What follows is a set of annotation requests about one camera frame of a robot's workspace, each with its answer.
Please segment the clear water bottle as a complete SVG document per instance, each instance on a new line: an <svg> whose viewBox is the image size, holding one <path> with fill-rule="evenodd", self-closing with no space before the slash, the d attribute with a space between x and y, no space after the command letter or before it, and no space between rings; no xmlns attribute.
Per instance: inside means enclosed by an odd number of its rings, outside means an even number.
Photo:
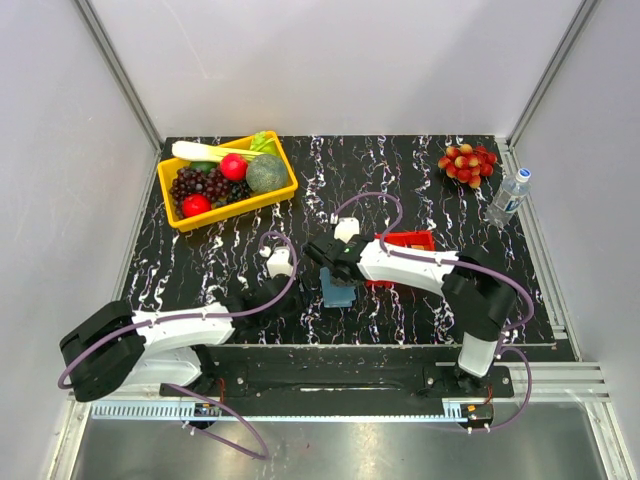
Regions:
<svg viewBox="0 0 640 480"><path fill-rule="evenodd" d="M524 202L531 189L531 171L520 168L507 175L491 204L485 212L485 219L499 229L504 228Z"/></svg>

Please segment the red apple lower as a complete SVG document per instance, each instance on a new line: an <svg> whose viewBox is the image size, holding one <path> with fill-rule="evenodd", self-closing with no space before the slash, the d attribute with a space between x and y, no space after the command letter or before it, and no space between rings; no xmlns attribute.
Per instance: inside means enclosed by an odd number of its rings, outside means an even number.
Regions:
<svg viewBox="0 0 640 480"><path fill-rule="evenodd" d="M191 218L209 212L211 202L202 194L191 194L182 201L180 209L185 218Z"/></svg>

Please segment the blue card holder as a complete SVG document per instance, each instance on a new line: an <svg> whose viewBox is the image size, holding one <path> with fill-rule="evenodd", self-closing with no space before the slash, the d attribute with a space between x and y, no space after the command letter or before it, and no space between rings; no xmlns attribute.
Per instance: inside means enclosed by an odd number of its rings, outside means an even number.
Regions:
<svg viewBox="0 0 640 480"><path fill-rule="evenodd" d="M325 308L350 308L356 300L354 286L338 286L331 280L327 267L320 269L323 305Z"/></svg>

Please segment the red apple upper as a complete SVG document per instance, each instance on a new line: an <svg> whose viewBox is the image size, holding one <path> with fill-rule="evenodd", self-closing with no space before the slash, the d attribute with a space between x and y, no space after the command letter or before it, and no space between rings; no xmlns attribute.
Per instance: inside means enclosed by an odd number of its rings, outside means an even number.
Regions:
<svg viewBox="0 0 640 480"><path fill-rule="evenodd" d="M229 153L220 161L219 170L229 181L239 182L245 179L248 166L248 161L241 154Z"/></svg>

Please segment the green cantaloupe melon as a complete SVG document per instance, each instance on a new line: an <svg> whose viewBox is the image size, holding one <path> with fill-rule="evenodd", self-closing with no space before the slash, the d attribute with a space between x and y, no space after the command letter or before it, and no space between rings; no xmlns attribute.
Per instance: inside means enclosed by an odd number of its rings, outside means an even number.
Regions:
<svg viewBox="0 0 640 480"><path fill-rule="evenodd" d="M249 163L245 180L254 193L265 194L285 187L288 171L280 157L261 154Z"/></svg>

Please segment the red plastic bin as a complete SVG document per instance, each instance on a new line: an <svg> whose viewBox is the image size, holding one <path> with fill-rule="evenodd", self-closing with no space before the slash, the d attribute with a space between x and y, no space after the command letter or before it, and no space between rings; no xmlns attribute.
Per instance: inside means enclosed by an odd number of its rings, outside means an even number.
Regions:
<svg viewBox="0 0 640 480"><path fill-rule="evenodd" d="M422 251L436 250L433 236L428 230L389 233L385 237L385 242L394 246L412 248ZM386 289L394 287L394 283L389 281L367 280L365 282L365 285L367 287L381 287Z"/></svg>

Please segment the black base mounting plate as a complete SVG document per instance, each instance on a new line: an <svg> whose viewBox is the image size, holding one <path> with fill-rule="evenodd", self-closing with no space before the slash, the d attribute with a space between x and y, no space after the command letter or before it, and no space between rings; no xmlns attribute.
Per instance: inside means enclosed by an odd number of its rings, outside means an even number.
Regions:
<svg viewBox="0 0 640 480"><path fill-rule="evenodd" d="M197 346L201 375L187 385L200 394L241 398L265 391L365 389L431 398L514 396L509 369L492 366L478 379L456 364L448 346Z"/></svg>

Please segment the white green leek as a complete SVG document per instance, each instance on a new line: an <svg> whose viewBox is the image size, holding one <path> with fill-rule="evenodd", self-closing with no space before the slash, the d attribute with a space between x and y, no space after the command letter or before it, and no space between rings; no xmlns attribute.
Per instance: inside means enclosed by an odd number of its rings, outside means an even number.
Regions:
<svg viewBox="0 0 640 480"><path fill-rule="evenodd" d="M251 162L254 158L263 154L280 156L276 140L277 137L267 131L240 139L241 147L206 145L180 140L172 145L171 153L175 158L182 160L214 163L220 163L227 155L237 154L246 161Z"/></svg>

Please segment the dark blue grape bunch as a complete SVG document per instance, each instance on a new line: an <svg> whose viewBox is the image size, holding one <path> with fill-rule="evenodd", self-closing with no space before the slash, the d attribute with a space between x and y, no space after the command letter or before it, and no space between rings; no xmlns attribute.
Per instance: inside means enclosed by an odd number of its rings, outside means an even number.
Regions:
<svg viewBox="0 0 640 480"><path fill-rule="evenodd" d="M226 197L226 201L228 204L237 203L249 199L252 193L253 191L245 180L232 182L231 190Z"/></svg>

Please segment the lychee fruit cluster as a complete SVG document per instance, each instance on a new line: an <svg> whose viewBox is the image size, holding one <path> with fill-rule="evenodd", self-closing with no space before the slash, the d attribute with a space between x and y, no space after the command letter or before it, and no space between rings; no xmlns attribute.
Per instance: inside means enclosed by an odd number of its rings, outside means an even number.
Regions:
<svg viewBox="0 0 640 480"><path fill-rule="evenodd" d="M459 184L479 189L495 173L498 155L482 145L448 146L437 167Z"/></svg>

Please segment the green lime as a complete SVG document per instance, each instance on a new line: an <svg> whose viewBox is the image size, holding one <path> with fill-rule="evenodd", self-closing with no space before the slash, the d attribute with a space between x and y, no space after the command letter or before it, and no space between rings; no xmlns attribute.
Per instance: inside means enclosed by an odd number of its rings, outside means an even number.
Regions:
<svg viewBox="0 0 640 480"><path fill-rule="evenodd" d="M190 168L192 170L198 170L202 173L209 173L211 170L215 169L216 167L217 167L216 162L196 161L196 162L190 163Z"/></svg>

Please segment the yellow plastic tray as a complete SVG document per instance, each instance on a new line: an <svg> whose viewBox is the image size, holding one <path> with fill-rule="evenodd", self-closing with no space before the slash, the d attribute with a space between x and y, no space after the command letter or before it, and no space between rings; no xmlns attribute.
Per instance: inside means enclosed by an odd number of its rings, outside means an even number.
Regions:
<svg viewBox="0 0 640 480"><path fill-rule="evenodd" d="M298 181L273 131L222 145L177 141L157 167L170 226L188 232L294 196Z"/></svg>

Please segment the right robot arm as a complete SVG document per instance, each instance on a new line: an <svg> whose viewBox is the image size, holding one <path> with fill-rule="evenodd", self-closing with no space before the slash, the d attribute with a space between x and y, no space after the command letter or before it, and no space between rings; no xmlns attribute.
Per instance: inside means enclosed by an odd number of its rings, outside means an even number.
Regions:
<svg viewBox="0 0 640 480"><path fill-rule="evenodd" d="M508 277L470 254L412 249L360 234L344 241L325 233L303 252L345 285L388 282L443 298L461 329L457 388L475 396L489 386L502 328L516 303L517 290Z"/></svg>

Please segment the purple grape bunch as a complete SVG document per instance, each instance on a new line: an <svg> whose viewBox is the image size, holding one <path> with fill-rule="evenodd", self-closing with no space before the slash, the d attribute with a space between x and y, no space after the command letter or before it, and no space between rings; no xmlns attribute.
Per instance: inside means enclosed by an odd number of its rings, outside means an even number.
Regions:
<svg viewBox="0 0 640 480"><path fill-rule="evenodd" d="M183 167L177 171L177 176L172 180L169 194L174 206L178 206L191 194L202 194L210 202L226 198L231 190L231 182L226 179L218 168L209 173L192 170Z"/></svg>

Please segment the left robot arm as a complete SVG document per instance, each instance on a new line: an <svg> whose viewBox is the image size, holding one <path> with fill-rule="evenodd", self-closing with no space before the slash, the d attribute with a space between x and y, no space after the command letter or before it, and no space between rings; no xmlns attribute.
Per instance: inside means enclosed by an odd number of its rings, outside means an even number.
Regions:
<svg viewBox="0 0 640 480"><path fill-rule="evenodd" d="M174 383L193 394L213 390L217 372L197 352L219 346L302 309L298 281L279 274L210 305L151 312L124 300L104 305L59 343L65 369L58 387L93 402L125 386Z"/></svg>

